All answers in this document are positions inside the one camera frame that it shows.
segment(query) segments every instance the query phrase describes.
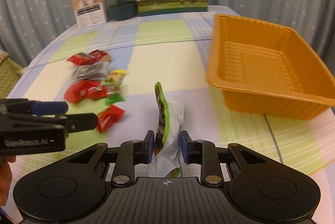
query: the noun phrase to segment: orange plastic basket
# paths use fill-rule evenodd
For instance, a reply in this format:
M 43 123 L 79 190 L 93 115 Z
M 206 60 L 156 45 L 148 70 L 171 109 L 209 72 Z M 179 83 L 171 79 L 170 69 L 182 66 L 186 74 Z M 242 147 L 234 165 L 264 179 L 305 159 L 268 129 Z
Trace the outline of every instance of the orange plastic basket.
M 216 14 L 207 70 L 228 109 L 311 119 L 335 106 L 335 79 L 292 28 Z

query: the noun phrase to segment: table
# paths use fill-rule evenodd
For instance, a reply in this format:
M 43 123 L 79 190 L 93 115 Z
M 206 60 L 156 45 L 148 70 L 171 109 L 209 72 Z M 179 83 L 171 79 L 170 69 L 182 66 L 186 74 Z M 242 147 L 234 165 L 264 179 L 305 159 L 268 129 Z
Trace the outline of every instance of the table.
M 329 109 L 315 119 L 302 121 L 228 110 L 220 90 L 205 81 L 215 13 L 237 15 L 224 6 L 210 6 L 208 12 L 176 13 L 135 17 L 78 30 L 69 28 L 39 53 L 16 84 L 10 98 L 63 100 L 74 66 L 66 59 L 80 51 L 106 50 L 113 57 L 111 69 L 126 69 L 125 116 L 106 134 L 96 130 L 73 133 L 63 152 L 19 156 L 11 164 L 13 182 L 25 174 L 68 156 L 94 143 L 119 146 L 123 141 L 143 139 L 156 130 L 158 109 L 154 84 L 160 81 L 168 100 L 185 105 L 183 129 L 193 140 L 206 139 L 216 146 L 238 142 L 310 175 L 322 192 L 314 215 L 319 224 L 333 224 L 335 205 L 335 117 Z M 69 104 L 70 113 L 95 112 L 105 108 L 104 100 Z M 145 165 L 135 168 L 146 175 Z M 200 166 L 190 165 L 190 175 L 200 175 Z M 14 221 L 19 215 L 12 198 L 3 210 Z

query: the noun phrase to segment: human hand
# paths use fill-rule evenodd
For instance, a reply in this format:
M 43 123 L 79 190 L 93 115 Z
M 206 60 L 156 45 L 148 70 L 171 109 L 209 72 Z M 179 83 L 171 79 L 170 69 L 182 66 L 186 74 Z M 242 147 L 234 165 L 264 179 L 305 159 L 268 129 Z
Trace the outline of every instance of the human hand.
M 16 156 L 6 156 L 0 168 L 0 206 L 6 205 L 12 182 L 12 171 L 8 162 L 14 163 L 15 161 Z

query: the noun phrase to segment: red candy wrapper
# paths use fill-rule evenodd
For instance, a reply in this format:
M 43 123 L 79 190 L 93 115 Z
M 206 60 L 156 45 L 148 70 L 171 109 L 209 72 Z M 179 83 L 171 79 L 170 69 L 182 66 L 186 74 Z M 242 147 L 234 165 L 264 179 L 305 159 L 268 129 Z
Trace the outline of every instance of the red candy wrapper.
M 104 99 L 107 97 L 107 88 L 105 85 L 88 88 L 85 97 L 92 100 Z
M 108 57 L 104 58 L 104 61 L 110 62 L 111 61 L 110 56 L 108 55 L 106 51 L 102 51 L 102 50 L 94 50 L 88 54 L 79 52 L 75 55 L 72 55 L 69 59 L 67 59 L 67 61 L 72 62 L 76 66 L 90 65 L 97 61 L 100 61 L 105 56 L 108 56 Z
M 109 127 L 111 127 L 114 123 L 119 121 L 124 114 L 124 110 L 116 107 L 114 105 L 109 106 L 101 113 L 97 114 L 98 116 L 98 125 L 97 130 L 100 133 L 106 131 Z
M 77 103 L 85 98 L 85 94 L 89 88 L 99 85 L 99 81 L 82 80 L 80 82 L 72 84 L 68 88 L 64 95 L 64 99 L 71 103 Z

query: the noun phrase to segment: metal screw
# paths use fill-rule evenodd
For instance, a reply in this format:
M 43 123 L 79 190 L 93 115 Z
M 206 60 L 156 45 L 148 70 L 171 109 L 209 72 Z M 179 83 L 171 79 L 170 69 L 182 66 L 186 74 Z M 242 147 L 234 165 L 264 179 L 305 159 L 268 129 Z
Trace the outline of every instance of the metal screw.
M 130 178 L 125 175 L 118 175 L 114 177 L 113 181 L 115 181 L 116 183 L 126 183 L 130 181 Z
M 216 175 L 210 175 L 205 178 L 205 181 L 208 183 L 219 183 L 221 181 L 221 178 Z

